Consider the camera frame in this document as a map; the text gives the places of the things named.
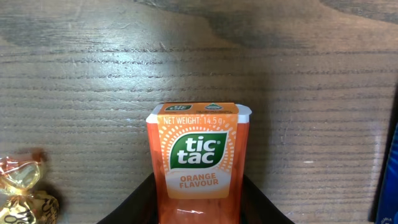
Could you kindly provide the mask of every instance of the orange plastic container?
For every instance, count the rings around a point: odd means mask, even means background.
[[[160,224],[239,223],[250,114],[233,103],[155,108],[147,128]]]

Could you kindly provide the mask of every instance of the gold candy wrapper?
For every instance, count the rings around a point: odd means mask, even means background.
[[[45,191],[32,191],[42,178],[41,154],[0,159],[0,193],[10,195],[0,210],[0,224],[55,224],[57,199]]]

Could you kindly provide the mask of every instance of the blue package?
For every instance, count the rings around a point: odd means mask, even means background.
[[[398,224],[398,125],[387,160],[376,224]]]

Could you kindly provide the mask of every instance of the orange label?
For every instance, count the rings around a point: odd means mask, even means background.
[[[235,104],[167,103],[157,119],[169,197],[227,197],[238,125]]]

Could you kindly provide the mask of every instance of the small green logo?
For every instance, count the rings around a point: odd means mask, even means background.
[[[205,108],[208,109],[208,110],[221,110],[221,109],[223,109],[222,106],[217,105],[217,104],[215,104],[215,103],[212,103],[212,104],[210,104],[210,105],[207,105],[207,106],[205,106]]]
[[[191,109],[192,105],[173,105],[166,108],[166,111],[184,111]]]
[[[224,156],[228,132],[188,133],[180,136],[170,153],[170,169],[203,169],[217,165]]]

